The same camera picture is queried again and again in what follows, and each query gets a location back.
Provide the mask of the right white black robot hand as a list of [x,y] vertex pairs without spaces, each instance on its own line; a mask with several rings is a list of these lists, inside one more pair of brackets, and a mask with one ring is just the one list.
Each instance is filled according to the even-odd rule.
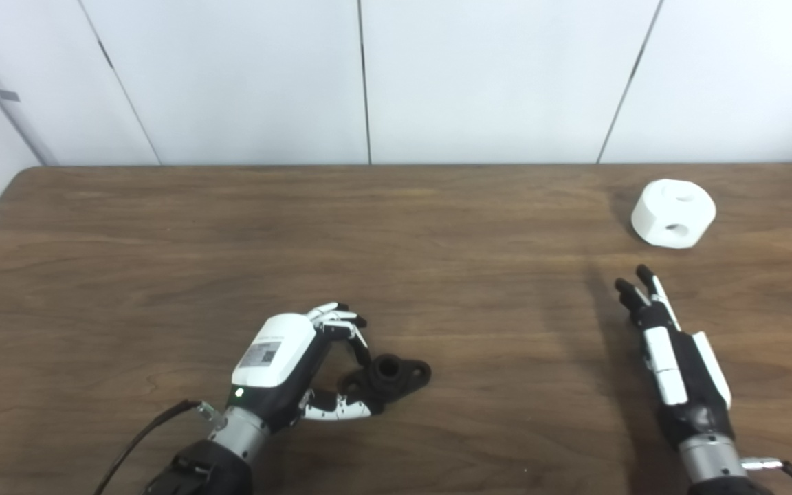
[[614,287],[640,336],[664,439],[671,448],[699,435],[735,439],[732,392],[706,333],[682,329],[662,280],[650,267],[640,264],[635,273],[642,288],[624,278]]

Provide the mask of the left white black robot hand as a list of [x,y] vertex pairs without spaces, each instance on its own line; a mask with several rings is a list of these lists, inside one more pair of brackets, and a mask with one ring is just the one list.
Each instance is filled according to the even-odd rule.
[[381,406],[359,397],[311,386],[334,342],[346,342],[361,366],[371,364],[365,326],[363,317],[340,302],[268,318],[232,372],[227,407],[258,417],[271,435],[300,419],[344,421],[382,413]]

